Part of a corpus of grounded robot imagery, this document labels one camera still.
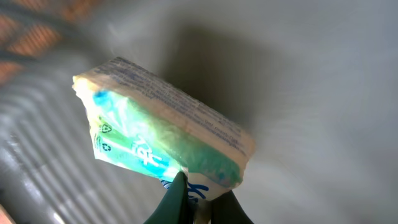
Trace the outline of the teal tissue packet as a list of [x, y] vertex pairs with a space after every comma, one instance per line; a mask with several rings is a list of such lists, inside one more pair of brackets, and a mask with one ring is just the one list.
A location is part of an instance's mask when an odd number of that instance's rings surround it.
[[74, 76], [73, 89], [96, 159], [166, 182], [183, 172], [194, 202], [242, 183], [253, 138], [157, 75], [117, 57]]

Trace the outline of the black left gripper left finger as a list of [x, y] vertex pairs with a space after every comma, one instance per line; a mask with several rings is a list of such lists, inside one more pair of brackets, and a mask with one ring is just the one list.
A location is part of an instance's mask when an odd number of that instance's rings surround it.
[[144, 224], [188, 224], [187, 177], [179, 172], [172, 182], [161, 180], [164, 197]]

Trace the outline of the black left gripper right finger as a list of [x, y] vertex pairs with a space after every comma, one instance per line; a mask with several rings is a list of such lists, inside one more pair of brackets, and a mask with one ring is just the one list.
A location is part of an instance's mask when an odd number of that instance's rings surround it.
[[211, 224], [254, 224], [232, 190], [211, 201]]

